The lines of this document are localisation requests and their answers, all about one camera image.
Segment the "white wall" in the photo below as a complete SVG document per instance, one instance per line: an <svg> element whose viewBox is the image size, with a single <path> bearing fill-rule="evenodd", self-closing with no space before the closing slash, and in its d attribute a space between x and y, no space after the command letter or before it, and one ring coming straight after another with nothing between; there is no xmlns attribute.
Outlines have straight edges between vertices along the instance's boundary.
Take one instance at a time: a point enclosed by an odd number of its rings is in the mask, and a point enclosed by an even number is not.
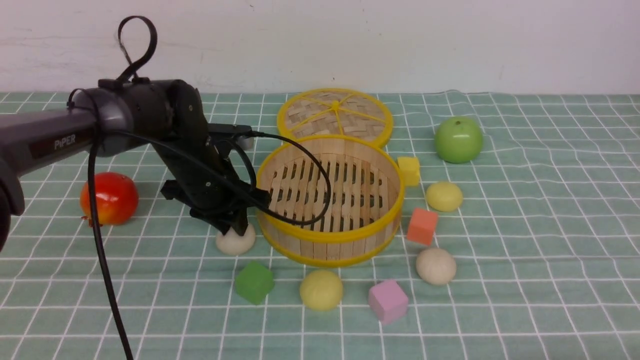
<svg viewBox="0 0 640 360"><path fill-rule="evenodd" d="M141 75L203 92L640 93L640 0L0 0L0 91L115 78L134 14Z"/></svg>

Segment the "foam cube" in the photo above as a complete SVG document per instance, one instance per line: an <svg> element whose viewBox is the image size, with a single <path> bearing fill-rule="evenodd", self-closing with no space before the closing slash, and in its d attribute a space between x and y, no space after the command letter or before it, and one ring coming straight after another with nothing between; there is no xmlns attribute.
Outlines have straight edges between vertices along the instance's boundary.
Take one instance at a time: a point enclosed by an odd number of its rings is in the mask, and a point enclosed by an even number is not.
<svg viewBox="0 0 640 360"><path fill-rule="evenodd" d="M437 225L438 213L415 208L409 221L409 230L406 232L406 238L415 243L430 246Z"/></svg>
<svg viewBox="0 0 640 360"><path fill-rule="evenodd" d="M236 276L236 293L253 305L260 305L274 285L273 273L257 261L249 262Z"/></svg>
<svg viewBox="0 0 640 360"><path fill-rule="evenodd" d="M420 184L420 161L418 158L407 156L398 157L400 174L404 178L405 186L417 186Z"/></svg>
<svg viewBox="0 0 640 360"><path fill-rule="evenodd" d="M387 325L406 315L409 298L395 280L389 279L369 289L369 306L382 325Z"/></svg>

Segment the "pink cube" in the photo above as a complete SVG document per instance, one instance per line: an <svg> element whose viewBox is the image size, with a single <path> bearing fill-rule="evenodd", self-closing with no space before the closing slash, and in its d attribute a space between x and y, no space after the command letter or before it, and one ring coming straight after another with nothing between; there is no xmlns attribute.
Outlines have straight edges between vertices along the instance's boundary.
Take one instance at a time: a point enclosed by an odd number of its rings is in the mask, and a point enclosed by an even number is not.
<svg viewBox="0 0 640 360"><path fill-rule="evenodd" d="M406 314L409 298L395 280L389 279L369 289L369 306L386 325Z"/></svg>

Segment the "green cube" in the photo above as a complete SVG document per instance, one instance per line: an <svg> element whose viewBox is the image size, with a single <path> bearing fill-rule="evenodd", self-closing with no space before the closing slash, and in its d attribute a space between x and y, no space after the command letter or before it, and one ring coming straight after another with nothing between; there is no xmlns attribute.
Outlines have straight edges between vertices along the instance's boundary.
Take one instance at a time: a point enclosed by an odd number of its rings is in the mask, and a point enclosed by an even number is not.
<svg viewBox="0 0 640 360"><path fill-rule="evenodd" d="M257 261L249 262L236 276L236 293L253 305L260 305L273 286L273 273Z"/></svg>

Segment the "robotic arm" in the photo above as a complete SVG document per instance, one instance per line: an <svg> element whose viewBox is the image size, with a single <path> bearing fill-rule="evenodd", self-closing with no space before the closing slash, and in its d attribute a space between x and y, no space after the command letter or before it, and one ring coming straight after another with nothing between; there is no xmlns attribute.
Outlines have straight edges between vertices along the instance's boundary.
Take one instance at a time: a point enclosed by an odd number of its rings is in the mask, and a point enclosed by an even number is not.
<svg viewBox="0 0 640 360"><path fill-rule="evenodd" d="M96 103L99 117L92 110ZM75 92L68 108L0 117L0 250L6 241L11 215L23 214L24 195L19 178L82 151L89 151L98 129L125 131L156 139L196 157L251 194L264 206L269 193L240 180L228 155L248 150L250 126L209 124L198 90L182 80L135 80L119 84L100 81L99 87ZM113 135L104 139L97 156L111 157L146 142ZM250 203L238 199L211 179L209 172L172 151L152 144L175 180L161 193L190 207L190 215L226 234L243 235Z"/></svg>

